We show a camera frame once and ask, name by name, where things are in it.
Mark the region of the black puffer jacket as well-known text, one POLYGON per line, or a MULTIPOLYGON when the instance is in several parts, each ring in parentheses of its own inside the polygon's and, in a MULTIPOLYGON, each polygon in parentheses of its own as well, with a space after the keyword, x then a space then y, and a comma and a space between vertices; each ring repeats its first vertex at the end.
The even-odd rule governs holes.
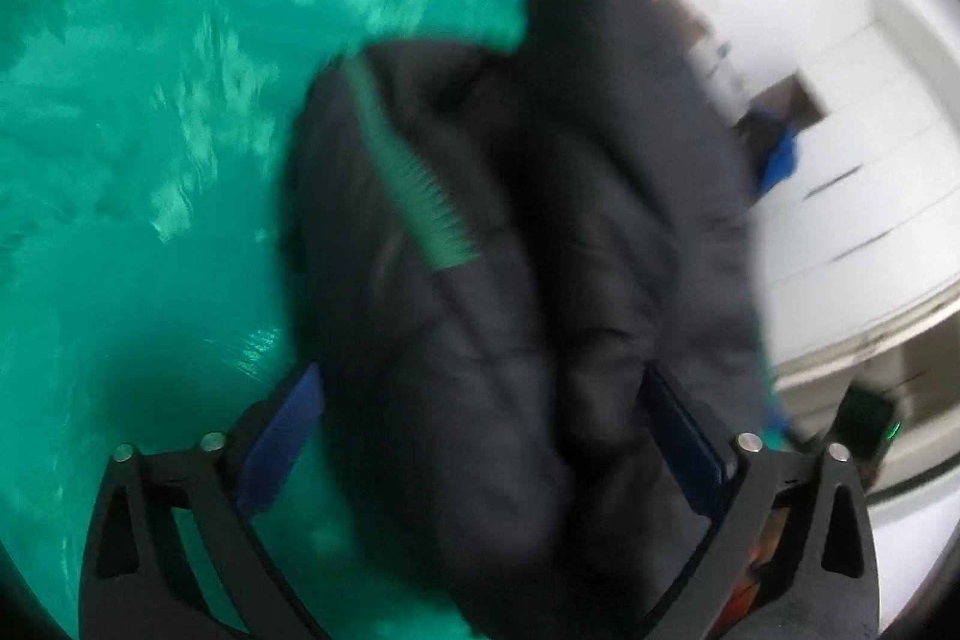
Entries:
POLYGON ((635 638, 704 530, 649 365, 765 422, 754 174, 654 0, 526 0, 509 50, 327 65, 286 164, 293 289, 359 545, 493 638, 635 638))

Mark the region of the black and blue clothes pile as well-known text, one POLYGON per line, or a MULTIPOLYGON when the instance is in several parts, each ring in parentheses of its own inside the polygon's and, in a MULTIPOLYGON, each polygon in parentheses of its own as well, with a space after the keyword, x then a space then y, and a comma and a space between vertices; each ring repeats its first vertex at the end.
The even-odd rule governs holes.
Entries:
POLYGON ((755 197, 765 197, 793 177, 799 163, 797 131, 781 115, 748 110, 734 125, 734 135, 754 175, 755 197))

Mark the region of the white wardrobe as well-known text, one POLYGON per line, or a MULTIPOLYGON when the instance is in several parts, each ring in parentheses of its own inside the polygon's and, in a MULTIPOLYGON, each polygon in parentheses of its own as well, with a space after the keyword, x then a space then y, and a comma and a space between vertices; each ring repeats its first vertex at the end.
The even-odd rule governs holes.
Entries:
POLYGON ((958 42, 910 0, 800 70, 823 119, 755 209, 778 364, 875 335, 958 281, 958 42))

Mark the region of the white bedside cabinet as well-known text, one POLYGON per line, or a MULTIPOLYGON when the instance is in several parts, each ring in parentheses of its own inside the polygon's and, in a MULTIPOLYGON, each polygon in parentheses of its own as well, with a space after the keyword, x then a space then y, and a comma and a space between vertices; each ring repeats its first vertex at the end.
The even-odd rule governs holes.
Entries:
POLYGON ((686 0, 669 0, 680 26, 686 61, 708 97, 709 104, 729 127, 750 110, 750 94, 734 64, 731 46, 686 0))

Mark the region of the green bed blanket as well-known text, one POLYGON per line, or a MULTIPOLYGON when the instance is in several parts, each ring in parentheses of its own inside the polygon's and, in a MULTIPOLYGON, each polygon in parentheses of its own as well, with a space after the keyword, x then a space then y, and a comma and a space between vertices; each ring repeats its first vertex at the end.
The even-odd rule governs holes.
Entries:
POLYGON ((290 351, 275 175, 320 60, 507 44, 519 0, 2 0, 2 539, 57 629, 112 443, 179 443, 290 351))

